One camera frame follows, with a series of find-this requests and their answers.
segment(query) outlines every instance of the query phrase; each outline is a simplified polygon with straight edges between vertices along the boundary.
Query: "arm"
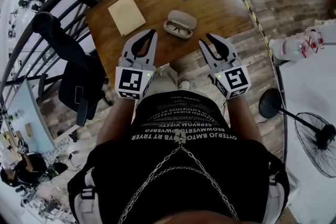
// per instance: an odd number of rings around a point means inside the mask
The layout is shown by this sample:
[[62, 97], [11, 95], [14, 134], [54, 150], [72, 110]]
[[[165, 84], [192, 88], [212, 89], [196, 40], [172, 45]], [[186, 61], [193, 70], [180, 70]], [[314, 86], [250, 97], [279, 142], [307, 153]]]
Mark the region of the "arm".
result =
[[243, 95], [229, 99], [227, 108], [231, 129], [242, 140], [256, 140], [262, 143], [259, 128]]
[[97, 137], [97, 145], [110, 140], [118, 140], [131, 126], [134, 100], [118, 98], [110, 110]]
[[30, 161], [29, 156], [27, 154], [23, 154], [23, 157], [25, 158], [27, 163], [26, 170], [31, 173], [34, 170], [32, 162]]

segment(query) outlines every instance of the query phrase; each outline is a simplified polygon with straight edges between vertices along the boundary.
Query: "wooden table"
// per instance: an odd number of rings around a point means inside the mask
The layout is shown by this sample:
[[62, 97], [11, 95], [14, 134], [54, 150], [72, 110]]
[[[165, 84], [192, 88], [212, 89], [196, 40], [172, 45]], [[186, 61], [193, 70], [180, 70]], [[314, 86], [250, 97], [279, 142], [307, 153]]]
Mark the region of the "wooden table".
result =
[[[102, 0], [86, 13], [86, 20], [112, 87], [115, 71], [125, 42], [146, 29], [159, 36], [154, 65], [159, 67], [199, 49], [198, 40], [206, 33], [230, 37], [253, 27], [249, 11], [241, 0], [134, 0], [146, 23], [122, 37], [108, 11], [118, 0]], [[197, 27], [189, 40], [177, 38], [163, 30], [171, 10], [187, 12], [197, 19]]]

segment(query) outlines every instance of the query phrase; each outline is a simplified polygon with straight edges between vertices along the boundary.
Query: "shoe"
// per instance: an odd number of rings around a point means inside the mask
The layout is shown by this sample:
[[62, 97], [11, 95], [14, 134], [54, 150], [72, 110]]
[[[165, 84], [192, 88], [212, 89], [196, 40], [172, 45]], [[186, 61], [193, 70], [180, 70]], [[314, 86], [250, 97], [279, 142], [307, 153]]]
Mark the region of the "shoe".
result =
[[189, 90], [190, 89], [190, 83], [187, 80], [184, 80], [178, 85], [179, 90]]

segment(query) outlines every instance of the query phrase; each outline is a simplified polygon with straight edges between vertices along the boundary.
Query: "silver chain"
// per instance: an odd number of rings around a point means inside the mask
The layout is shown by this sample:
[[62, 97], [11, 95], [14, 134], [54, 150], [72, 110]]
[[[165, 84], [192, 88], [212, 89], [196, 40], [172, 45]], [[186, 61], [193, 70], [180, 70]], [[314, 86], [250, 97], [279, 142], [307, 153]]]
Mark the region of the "silver chain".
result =
[[[179, 150], [183, 150], [184, 152], [186, 152], [188, 154], [189, 157], [193, 158], [196, 163], [198, 164], [198, 166], [201, 168], [202, 171], [199, 171], [197, 169], [194, 169], [194, 168], [191, 168], [191, 167], [186, 167], [186, 166], [178, 166], [178, 167], [171, 167], [169, 169], [166, 169], [160, 173], [158, 173], [157, 175], [155, 175], [156, 171], [158, 171], [162, 164], [164, 164], [166, 161], [168, 161], [168, 159], [174, 155], [177, 151]], [[187, 149], [185, 149], [183, 147], [183, 145], [181, 144], [181, 140], [179, 141], [179, 147], [174, 149], [168, 156], [166, 156], [162, 162], [160, 162], [156, 168], [154, 169], [153, 172], [150, 173], [149, 177], [147, 178], [147, 180], [142, 184], [142, 186], [136, 191], [136, 193], [133, 195], [133, 197], [131, 198], [131, 200], [129, 201], [129, 203], [127, 204], [127, 206], [125, 207], [125, 210], [123, 211], [119, 221], [118, 221], [118, 224], [122, 224], [126, 217], [127, 217], [127, 214], [129, 213], [129, 211], [131, 211], [134, 203], [136, 202], [136, 200], [138, 199], [138, 197], [140, 196], [141, 192], [144, 190], [144, 188], [150, 183], [152, 182], [153, 180], [155, 180], [156, 178], [158, 178], [159, 176], [167, 173], [167, 172], [170, 172], [172, 170], [177, 170], [177, 169], [184, 169], [184, 170], [191, 170], [191, 171], [194, 171], [194, 172], [197, 172], [201, 175], [204, 175], [207, 179], [209, 179], [211, 181], [211, 184], [212, 186], [219, 192], [220, 196], [222, 197], [222, 200], [223, 202], [225, 203], [225, 205], [227, 206], [227, 208], [229, 209], [231, 215], [233, 216], [234, 219], [236, 220], [239, 220], [238, 216], [237, 216], [237, 213], [235, 211], [235, 208], [229, 203], [227, 197], [222, 193], [218, 183], [216, 182], [216, 180], [214, 180], [208, 173], [207, 171], [204, 169], [203, 165], [199, 162], [198, 159], [195, 158], [195, 156], [190, 152], [188, 151]]]

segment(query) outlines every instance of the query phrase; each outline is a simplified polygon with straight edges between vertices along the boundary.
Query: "electric fan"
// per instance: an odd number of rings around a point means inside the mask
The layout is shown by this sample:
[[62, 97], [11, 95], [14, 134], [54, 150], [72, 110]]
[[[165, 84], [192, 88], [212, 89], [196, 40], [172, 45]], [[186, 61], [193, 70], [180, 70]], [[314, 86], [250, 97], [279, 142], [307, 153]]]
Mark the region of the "electric fan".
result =
[[269, 89], [260, 98], [259, 113], [264, 118], [271, 119], [282, 111], [294, 119], [299, 141], [312, 164], [322, 175], [336, 177], [335, 126], [313, 113], [299, 113], [295, 116], [281, 106], [280, 92]]

